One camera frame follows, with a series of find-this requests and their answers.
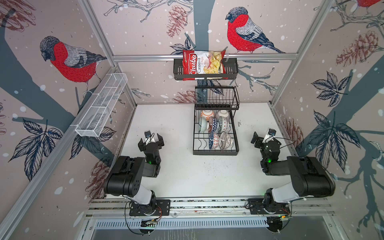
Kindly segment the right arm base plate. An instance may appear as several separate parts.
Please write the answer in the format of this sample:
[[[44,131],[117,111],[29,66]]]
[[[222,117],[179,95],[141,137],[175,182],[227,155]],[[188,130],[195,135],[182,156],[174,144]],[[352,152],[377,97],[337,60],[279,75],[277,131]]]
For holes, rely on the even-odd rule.
[[[245,208],[251,215],[291,215],[289,204],[275,203],[271,201],[269,204],[264,199],[248,199]]]

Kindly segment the red blue patterned bowl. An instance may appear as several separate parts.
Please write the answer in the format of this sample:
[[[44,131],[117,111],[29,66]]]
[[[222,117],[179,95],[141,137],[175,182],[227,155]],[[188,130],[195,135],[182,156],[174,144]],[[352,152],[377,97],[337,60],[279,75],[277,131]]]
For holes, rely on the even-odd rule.
[[[209,133],[216,133],[218,131],[219,122],[215,117],[209,118]]]

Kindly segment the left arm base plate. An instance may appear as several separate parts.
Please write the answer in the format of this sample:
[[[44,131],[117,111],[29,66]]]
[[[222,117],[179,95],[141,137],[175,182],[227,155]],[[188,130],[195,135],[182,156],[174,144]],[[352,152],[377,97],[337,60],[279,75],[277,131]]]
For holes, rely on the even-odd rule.
[[[130,217],[160,217],[170,214],[170,200],[151,201],[148,205],[133,202],[130,206]]]

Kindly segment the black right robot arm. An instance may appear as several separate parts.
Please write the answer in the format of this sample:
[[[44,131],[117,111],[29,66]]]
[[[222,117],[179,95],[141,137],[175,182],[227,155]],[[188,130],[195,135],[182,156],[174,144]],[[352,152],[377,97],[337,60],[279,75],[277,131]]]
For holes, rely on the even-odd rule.
[[[263,210],[269,214],[280,211],[289,214],[288,204],[303,198],[330,197],[336,185],[327,170],[315,157],[288,156],[280,161],[281,142],[275,137],[276,130],[269,129],[265,137],[253,134],[251,143],[261,152],[261,168],[267,176],[290,176],[291,181],[278,188],[266,191],[261,202]]]

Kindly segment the orange floral bowl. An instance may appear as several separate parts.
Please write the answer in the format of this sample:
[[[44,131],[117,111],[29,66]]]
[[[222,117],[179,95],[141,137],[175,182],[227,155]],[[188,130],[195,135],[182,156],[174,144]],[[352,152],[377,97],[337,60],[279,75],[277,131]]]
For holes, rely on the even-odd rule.
[[[201,118],[206,120],[207,122],[210,120],[211,117],[214,117],[215,113],[213,110],[202,110],[201,111]]]

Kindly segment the teal dashed bowl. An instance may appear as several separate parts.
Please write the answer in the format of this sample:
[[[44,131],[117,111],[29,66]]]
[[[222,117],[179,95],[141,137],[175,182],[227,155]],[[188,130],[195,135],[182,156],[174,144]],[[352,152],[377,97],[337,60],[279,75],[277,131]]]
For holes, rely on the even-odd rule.
[[[199,126],[199,133],[206,133],[209,130],[209,122],[205,117],[200,117]]]

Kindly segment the blue geometric bowl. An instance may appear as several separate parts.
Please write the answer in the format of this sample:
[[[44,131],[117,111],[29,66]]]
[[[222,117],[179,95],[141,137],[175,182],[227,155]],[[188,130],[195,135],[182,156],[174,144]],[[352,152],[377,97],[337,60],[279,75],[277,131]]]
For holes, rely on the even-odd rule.
[[[209,149],[215,150],[220,143],[220,137],[217,133],[210,133],[209,134]]]

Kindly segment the black white lattice bowl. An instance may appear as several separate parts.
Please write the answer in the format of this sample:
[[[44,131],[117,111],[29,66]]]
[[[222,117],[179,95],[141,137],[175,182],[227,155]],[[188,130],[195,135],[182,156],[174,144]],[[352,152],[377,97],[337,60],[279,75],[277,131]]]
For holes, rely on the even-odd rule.
[[[233,139],[231,136],[226,133],[222,132],[220,135],[220,141],[219,141],[219,147],[221,150],[227,150],[228,148],[232,147],[233,145]]]

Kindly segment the green patterned bowl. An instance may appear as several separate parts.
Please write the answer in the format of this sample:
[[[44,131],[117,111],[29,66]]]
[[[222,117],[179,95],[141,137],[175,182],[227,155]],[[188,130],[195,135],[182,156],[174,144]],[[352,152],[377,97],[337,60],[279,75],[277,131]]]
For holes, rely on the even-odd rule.
[[[218,131],[219,133],[223,133],[223,132],[226,132],[228,127],[229,127],[229,120],[227,117],[219,117],[219,127],[218,127]]]

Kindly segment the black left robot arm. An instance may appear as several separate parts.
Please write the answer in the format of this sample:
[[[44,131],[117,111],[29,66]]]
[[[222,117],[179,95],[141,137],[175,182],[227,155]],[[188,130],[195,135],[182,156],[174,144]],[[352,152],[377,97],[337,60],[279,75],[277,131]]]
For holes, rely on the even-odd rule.
[[[150,131],[146,139],[138,143],[144,157],[119,156],[104,182],[104,193],[130,200],[130,216],[161,216],[162,207],[157,203],[156,194],[142,186],[143,177],[156,178],[161,169],[160,149],[165,145],[163,137]]]

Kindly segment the pink striped bowl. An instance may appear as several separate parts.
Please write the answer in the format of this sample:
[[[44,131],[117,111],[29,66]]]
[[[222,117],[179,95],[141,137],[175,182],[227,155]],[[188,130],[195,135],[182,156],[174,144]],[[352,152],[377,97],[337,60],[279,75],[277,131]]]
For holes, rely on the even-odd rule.
[[[217,119],[219,119],[220,117],[229,120],[230,119],[229,111],[227,111],[227,110],[219,110],[217,112]]]

